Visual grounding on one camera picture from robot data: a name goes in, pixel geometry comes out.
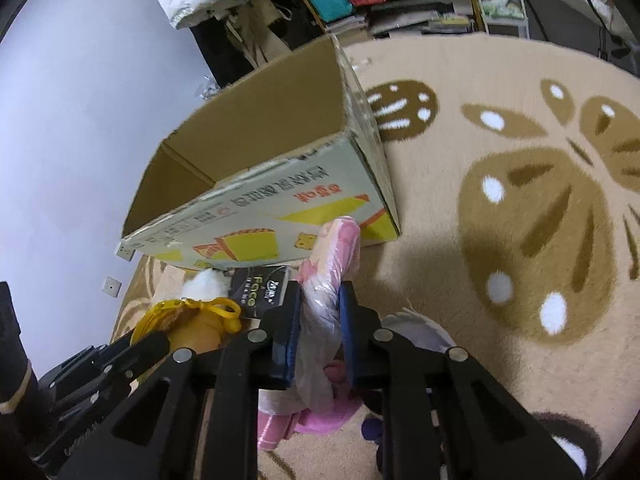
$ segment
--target cardboard box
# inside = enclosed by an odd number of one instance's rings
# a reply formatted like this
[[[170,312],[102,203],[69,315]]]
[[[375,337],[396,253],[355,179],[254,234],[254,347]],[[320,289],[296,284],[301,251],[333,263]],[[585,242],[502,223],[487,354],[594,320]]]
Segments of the cardboard box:
[[[178,267],[249,267],[307,257],[341,215],[365,244],[399,235],[376,121],[325,36],[226,88],[162,141],[122,241]]]

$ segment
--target bolt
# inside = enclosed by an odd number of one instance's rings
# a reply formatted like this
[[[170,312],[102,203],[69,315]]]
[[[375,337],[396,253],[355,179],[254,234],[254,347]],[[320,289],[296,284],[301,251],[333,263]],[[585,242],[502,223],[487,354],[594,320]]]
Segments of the bolt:
[[[188,348],[178,348],[174,352],[174,361],[177,363],[185,363],[189,359],[191,359],[192,355],[193,355],[193,352]]]
[[[394,338],[394,333],[386,328],[379,328],[373,333],[373,339],[381,343],[387,343]]]
[[[267,333],[261,328],[251,330],[251,332],[249,332],[246,336],[252,343],[261,343],[265,339],[267,339]]]
[[[464,348],[454,346],[453,348],[449,349],[449,359],[452,359],[453,361],[461,363],[463,361],[466,361],[468,357],[469,354],[466,353],[466,350]]]

